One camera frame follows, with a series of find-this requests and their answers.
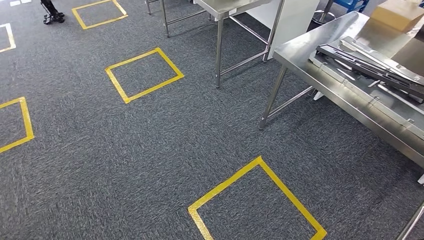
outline blue chair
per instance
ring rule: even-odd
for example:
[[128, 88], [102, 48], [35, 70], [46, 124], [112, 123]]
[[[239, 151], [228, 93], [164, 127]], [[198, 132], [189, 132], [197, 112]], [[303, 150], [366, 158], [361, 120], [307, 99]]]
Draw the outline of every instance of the blue chair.
[[362, 13], [370, 0], [334, 0], [334, 2], [347, 8], [347, 13], [352, 11]]

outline metal table top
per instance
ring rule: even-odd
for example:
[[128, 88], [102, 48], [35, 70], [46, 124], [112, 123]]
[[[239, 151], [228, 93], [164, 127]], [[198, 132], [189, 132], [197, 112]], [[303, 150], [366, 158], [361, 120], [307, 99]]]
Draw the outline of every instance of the metal table top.
[[399, 56], [408, 54], [408, 51], [403, 49], [415, 41], [414, 35], [417, 32], [414, 29], [404, 34], [361, 13], [350, 12], [280, 45], [275, 49], [273, 57], [424, 168], [424, 140], [308, 61], [318, 45], [329, 44], [347, 36], [388, 58], [397, 56], [402, 59]]
[[270, 2], [271, 0], [195, 0], [195, 3], [218, 20], [244, 13]]

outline tripod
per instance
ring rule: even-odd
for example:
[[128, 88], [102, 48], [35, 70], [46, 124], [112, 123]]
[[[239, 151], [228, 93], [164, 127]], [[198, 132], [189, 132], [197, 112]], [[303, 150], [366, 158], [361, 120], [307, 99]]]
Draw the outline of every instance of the tripod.
[[49, 25], [53, 22], [58, 22], [60, 24], [65, 22], [65, 15], [62, 12], [58, 12], [58, 10], [56, 10], [52, 0], [41, 0], [41, 5], [47, 12], [47, 14], [44, 15], [44, 21], [42, 21], [45, 25]]

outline floor marking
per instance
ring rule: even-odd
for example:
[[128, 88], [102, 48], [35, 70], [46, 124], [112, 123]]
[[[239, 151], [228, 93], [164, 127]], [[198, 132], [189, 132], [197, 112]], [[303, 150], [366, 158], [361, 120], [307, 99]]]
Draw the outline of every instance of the floor marking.
[[284, 185], [284, 183], [278, 178], [278, 176], [271, 170], [271, 168], [264, 162], [261, 156], [258, 156], [256, 159], [251, 161], [249, 164], [244, 166], [242, 169], [238, 170], [233, 176], [225, 180], [224, 182], [218, 184], [214, 189], [206, 193], [199, 200], [194, 202], [191, 206], [188, 207], [188, 213], [194, 220], [194, 223], [197, 225], [197, 228], [200, 230], [205, 240], [214, 240], [209, 232], [208, 228], [205, 226], [202, 218], [200, 217], [197, 209], [203, 206], [207, 201], [211, 200], [213, 197], [218, 195], [232, 183], [237, 181], [247, 172], [252, 170], [256, 166], [262, 167], [266, 174], [274, 181], [274, 183], [281, 189], [281, 191], [287, 196], [287, 198], [293, 203], [293, 205], [299, 210], [299, 212], [306, 218], [306, 220], [312, 225], [316, 230], [316, 233], [311, 237], [310, 240], [322, 240], [326, 235], [327, 231], [315, 220], [315, 218], [309, 213], [309, 211], [303, 206], [303, 204], [293, 195], [293, 193]]
[[16, 44], [15, 44], [15, 39], [13, 38], [11, 24], [10, 23], [2, 24], [0, 25], [0, 28], [6, 28], [7, 36], [9, 37], [9, 43], [10, 43], [10, 47], [0, 49], [0, 53], [5, 52], [7, 50], [15, 49]]
[[[122, 66], [122, 65], [125, 65], [125, 64], [128, 64], [128, 63], [131, 63], [131, 62], [134, 62], [136, 60], [142, 59], [144, 57], [147, 57], [147, 56], [155, 54], [155, 53], [158, 53], [165, 60], [165, 62], [168, 63], [168, 65], [176, 73], [176, 76], [171, 78], [171, 79], [168, 79], [168, 80], [166, 80], [162, 83], [159, 83], [156, 86], [153, 86], [149, 89], [146, 89], [146, 90], [144, 90], [144, 91], [142, 91], [142, 92], [140, 92], [140, 93], [138, 93], [134, 96], [128, 97], [127, 94], [125, 93], [124, 89], [121, 87], [120, 83], [118, 82], [117, 78], [112, 73], [112, 69], [117, 68], [117, 67]], [[110, 80], [112, 81], [113, 85], [115, 86], [116, 90], [118, 91], [119, 95], [123, 99], [124, 103], [126, 103], [126, 104], [129, 104], [132, 100], [138, 99], [138, 98], [140, 98], [140, 97], [142, 97], [146, 94], [149, 94], [149, 93], [151, 93], [155, 90], [158, 90], [158, 89], [162, 88], [163, 86], [166, 86], [166, 85], [173, 83], [173, 82], [184, 77], [184, 74], [177, 68], [177, 66], [175, 66], [175, 64], [165, 55], [165, 53], [159, 47], [157, 47], [157, 48], [155, 48], [151, 51], [148, 51], [146, 53], [143, 53], [141, 55], [138, 55], [136, 57], [130, 58], [128, 60], [113, 64], [111, 66], [108, 66], [105, 69], [105, 71], [106, 71], [107, 75], [109, 76]]]
[[[93, 24], [93, 25], [90, 25], [90, 26], [86, 26], [86, 24], [83, 22], [83, 20], [81, 19], [80, 15], [77, 12], [78, 9], [83, 9], [83, 8], [87, 8], [87, 7], [90, 7], [90, 6], [94, 6], [94, 5], [102, 4], [102, 3], [106, 3], [106, 2], [111, 2], [111, 1], [120, 10], [120, 12], [122, 13], [122, 16], [114, 18], [114, 19], [110, 19], [110, 20], [107, 20], [107, 21], [102, 21], [100, 23], [96, 23], [96, 24]], [[78, 23], [81, 25], [82, 29], [84, 29], [84, 30], [91, 29], [91, 28], [94, 28], [94, 27], [97, 27], [97, 26], [100, 26], [100, 25], [103, 25], [103, 24], [115, 22], [117, 20], [128, 17], [127, 12], [121, 7], [121, 5], [117, 2], [117, 0], [103, 0], [103, 1], [90, 3], [90, 4], [87, 4], [87, 5], [84, 5], [84, 6], [75, 7], [75, 8], [72, 8], [72, 13], [73, 13], [73, 15], [75, 15], [76, 20], [78, 21]]]
[[31, 126], [30, 113], [28, 112], [27, 101], [25, 97], [19, 97], [12, 101], [8, 101], [6, 103], [0, 104], [0, 109], [5, 108], [9, 105], [20, 103], [20, 109], [22, 111], [23, 125], [25, 126], [26, 137], [19, 139], [15, 142], [12, 142], [6, 146], [0, 147], [0, 154], [4, 151], [7, 151], [13, 147], [21, 145], [25, 142], [34, 138], [33, 127]]
[[17, 6], [17, 5], [20, 5], [21, 4], [21, 1], [19, 1], [19, 0], [17, 0], [17, 1], [11, 1], [10, 2], [10, 6], [11, 7], [13, 7], [13, 6]]

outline cardboard box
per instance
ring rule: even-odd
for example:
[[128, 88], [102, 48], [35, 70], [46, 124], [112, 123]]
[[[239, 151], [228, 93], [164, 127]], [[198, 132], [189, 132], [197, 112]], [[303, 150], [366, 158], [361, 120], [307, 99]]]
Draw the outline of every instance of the cardboard box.
[[411, 30], [424, 16], [424, 9], [406, 0], [388, 0], [378, 5], [371, 18], [401, 32]]

